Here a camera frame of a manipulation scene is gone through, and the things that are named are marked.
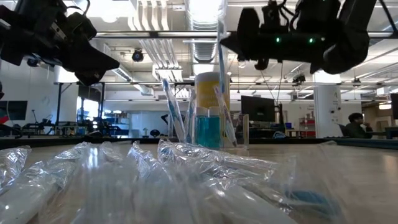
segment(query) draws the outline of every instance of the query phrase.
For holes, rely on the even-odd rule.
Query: person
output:
[[[353,113],[348,116],[350,121],[349,124],[346,125],[346,132],[350,138],[372,138],[372,128],[370,127],[369,123],[364,123],[363,115],[361,113]],[[366,131],[361,127],[364,124],[366,127]]]

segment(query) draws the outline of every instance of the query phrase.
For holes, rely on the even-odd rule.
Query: computer monitor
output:
[[[7,116],[13,121],[23,121],[26,119],[27,101],[0,101],[0,117]]]
[[[241,97],[242,114],[248,114],[251,121],[275,122],[275,100],[242,96]]]

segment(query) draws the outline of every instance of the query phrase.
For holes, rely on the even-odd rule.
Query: table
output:
[[[54,146],[34,148],[27,165],[52,156],[72,146]],[[126,155],[131,147],[129,142],[118,143],[121,152]],[[363,214],[365,222],[361,224],[393,224],[398,220],[398,151],[383,149],[364,149],[360,147],[330,146],[329,159],[343,177],[358,190],[363,201],[369,204],[374,213]],[[141,144],[143,150],[156,155],[157,146]],[[286,155],[317,150],[314,144],[278,144],[250,145],[247,151],[236,151],[241,155],[270,161],[278,161]]]

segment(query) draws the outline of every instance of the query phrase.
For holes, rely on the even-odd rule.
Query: white pillar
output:
[[[313,75],[315,83],[340,83],[340,75],[319,71]],[[320,85],[314,88],[315,127],[317,138],[342,136],[341,93],[338,85]]]

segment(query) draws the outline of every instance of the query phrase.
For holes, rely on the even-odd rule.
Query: bottle cap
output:
[[[197,116],[208,116],[209,110],[204,107],[197,107]]]
[[[211,106],[209,108],[209,116],[220,116],[220,108],[218,106]]]

